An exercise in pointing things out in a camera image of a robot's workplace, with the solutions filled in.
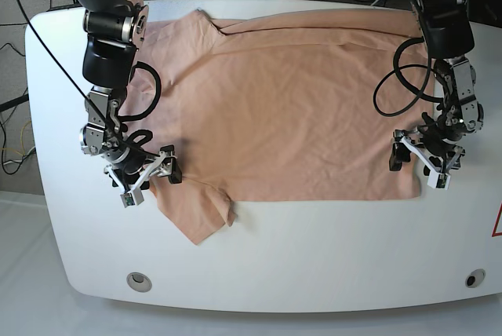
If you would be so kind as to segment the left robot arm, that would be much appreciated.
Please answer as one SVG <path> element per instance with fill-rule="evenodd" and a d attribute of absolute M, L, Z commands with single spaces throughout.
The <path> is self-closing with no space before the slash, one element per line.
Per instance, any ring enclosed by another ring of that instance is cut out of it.
<path fill-rule="evenodd" d="M 393 72 L 417 98 L 436 103 L 440 114 L 433 118 L 423 113 L 423 124 L 393 133 L 389 168 L 399 171 L 411 155 L 416 155 L 424 164 L 428 186 L 447 189 L 451 171 L 460 169 L 465 154 L 457 142 L 481 130 L 484 121 L 483 107 L 475 96 L 475 69 L 466 57 L 475 47 L 467 0 L 409 1 L 422 35 L 399 46 L 393 58 Z M 414 90 L 402 74 L 402 53 L 421 43 L 427 50 L 426 75 L 434 76 L 442 85 L 440 98 L 425 95 L 424 87 Z"/>

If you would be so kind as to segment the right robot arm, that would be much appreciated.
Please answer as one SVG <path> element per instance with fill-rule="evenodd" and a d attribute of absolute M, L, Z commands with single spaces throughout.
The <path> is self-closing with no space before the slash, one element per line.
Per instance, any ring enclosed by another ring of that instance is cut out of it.
<path fill-rule="evenodd" d="M 147 152 L 150 130 L 129 132 L 128 122 L 147 118 L 156 108 L 162 83 L 158 72 L 136 59 L 143 44 L 148 7 L 144 0 L 77 0 L 84 8 L 83 29 L 87 47 L 82 74 L 92 84 L 85 98 L 88 122 L 81 130 L 82 151 L 107 160 L 105 173 L 126 198 L 149 188 L 151 177 L 182 181 L 174 147 Z M 136 70 L 147 71 L 155 82 L 155 95 L 148 107 L 135 115 L 120 115 L 127 86 Z"/>

